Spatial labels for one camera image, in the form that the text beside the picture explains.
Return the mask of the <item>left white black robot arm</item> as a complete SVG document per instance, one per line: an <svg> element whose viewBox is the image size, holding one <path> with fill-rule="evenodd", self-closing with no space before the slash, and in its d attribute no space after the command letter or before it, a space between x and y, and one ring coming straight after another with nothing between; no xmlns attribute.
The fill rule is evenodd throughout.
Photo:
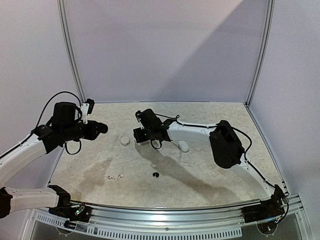
<svg viewBox="0 0 320 240"><path fill-rule="evenodd" d="M84 203L72 204L71 195L58 185L44 188L17 189L6 183L20 170L67 142L82 139L94 141L108 132L102 122L89 120L95 102L88 99L81 106L72 102L58 102L53 115L43 125L0 157L0 217L26 209L48 208L49 213L69 221L89 222L92 208Z"/></svg>

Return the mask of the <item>white earbud charging case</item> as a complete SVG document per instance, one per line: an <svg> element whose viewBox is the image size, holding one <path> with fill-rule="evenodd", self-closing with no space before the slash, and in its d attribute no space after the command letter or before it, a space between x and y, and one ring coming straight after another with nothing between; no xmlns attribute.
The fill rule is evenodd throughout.
<svg viewBox="0 0 320 240"><path fill-rule="evenodd" d="M189 145L183 140L180 140L178 142L178 147L184 153L187 153L189 151Z"/></svg>

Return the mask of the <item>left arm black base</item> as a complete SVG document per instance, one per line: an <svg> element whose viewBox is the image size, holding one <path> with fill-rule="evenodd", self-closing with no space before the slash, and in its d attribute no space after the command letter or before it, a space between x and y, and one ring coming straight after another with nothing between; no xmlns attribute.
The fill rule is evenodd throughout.
<svg viewBox="0 0 320 240"><path fill-rule="evenodd" d="M70 222L88 223L91 218L93 208L85 203L69 204L49 208L52 215L68 219Z"/></svg>

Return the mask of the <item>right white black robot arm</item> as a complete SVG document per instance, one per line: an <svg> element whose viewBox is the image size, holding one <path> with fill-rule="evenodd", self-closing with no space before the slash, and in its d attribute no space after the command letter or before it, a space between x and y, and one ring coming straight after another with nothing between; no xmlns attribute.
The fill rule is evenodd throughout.
<svg viewBox="0 0 320 240"><path fill-rule="evenodd" d="M138 110L135 117L140 124L133 131L137 143L185 141L209 146L218 167L234 172L254 190L261 201L265 201L258 208L262 218L274 214L278 210L276 201L286 198L282 188L271 184L248 160L248 149L243 147L238 137L241 131L228 121L221 120L215 125L182 122L176 117L161 121L161 115L150 108Z"/></svg>

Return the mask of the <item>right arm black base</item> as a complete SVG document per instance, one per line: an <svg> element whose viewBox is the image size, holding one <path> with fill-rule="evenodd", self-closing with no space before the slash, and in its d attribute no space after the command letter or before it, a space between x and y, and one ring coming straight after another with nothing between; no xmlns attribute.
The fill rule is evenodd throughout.
<svg viewBox="0 0 320 240"><path fill-rule="evenodd" d="M286 215L283 203L289 204L286 195L279 185L274 186L274 192L270 199L261 200L259 204L246 206L241 209L245 223L258 222L262 220L275 219Z"/></svg>

